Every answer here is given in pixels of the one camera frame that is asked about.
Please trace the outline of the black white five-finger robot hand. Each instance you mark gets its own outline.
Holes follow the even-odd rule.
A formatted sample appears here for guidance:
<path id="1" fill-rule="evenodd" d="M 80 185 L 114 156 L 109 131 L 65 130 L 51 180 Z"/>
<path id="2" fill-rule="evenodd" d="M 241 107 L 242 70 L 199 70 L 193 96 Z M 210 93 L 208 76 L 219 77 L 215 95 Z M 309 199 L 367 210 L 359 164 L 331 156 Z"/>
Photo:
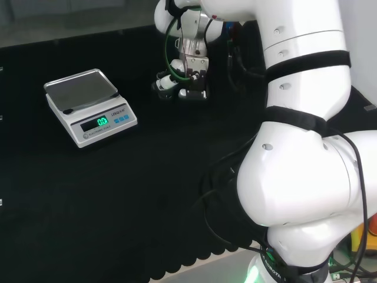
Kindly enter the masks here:
<path id="1" fill-rule="evenodd" d="M 209 97 L 207 57 L 189 56 L 186 60 L 174 59 L 170 67 L 157 74 L 151 89 L 162 100 L 206 101 Z"/>

